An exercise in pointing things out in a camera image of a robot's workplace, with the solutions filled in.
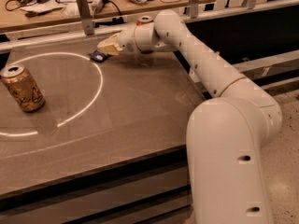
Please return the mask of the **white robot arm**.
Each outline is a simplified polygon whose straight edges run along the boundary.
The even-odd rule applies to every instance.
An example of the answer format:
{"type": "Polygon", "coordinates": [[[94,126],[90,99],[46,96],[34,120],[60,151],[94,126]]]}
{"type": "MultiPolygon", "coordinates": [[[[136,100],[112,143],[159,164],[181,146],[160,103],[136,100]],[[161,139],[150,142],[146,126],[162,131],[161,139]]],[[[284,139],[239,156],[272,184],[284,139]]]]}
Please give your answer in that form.
{"type": "Polygon", "coordinates": [[[278,102],[163,10],[99,43],[101,52],[179,51],[210,99],[188,121],[186,147],[196,224],[274,224],[261,148],[282,126],[278,102]]]}

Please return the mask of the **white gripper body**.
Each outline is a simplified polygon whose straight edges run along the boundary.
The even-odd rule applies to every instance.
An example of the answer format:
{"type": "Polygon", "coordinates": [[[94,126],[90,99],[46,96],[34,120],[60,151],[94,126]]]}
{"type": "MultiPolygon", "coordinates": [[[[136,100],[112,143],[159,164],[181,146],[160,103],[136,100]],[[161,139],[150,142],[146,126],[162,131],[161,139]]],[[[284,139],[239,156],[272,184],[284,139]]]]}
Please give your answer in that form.
{"type": "Polygon", "coordinates": [[[117,42],[120,45],[121,51],[123,53],[136,53],[133,29],[121,31],[117,38],[117,42]]]}

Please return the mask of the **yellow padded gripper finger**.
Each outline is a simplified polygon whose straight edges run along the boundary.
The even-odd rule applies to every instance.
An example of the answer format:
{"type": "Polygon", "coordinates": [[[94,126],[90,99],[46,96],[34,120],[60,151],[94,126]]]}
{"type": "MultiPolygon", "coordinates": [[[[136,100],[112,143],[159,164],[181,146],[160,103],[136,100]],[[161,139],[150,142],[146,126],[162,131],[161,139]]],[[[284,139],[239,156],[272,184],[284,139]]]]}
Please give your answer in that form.
{"type": "Polygon", "coordinates": [[[97,48],[102,53],[117,56],[122,51],[122,48],[115,37],[110,37],[98,43],[97,48]]]}
{"type": "Polygon", "coordinates": [[[118,40],[118,37],[121,33],[116,33],[114,35],[111,35],[110,37],[107,38],[107,41],[109,42],[116,42],[118,40]]]}

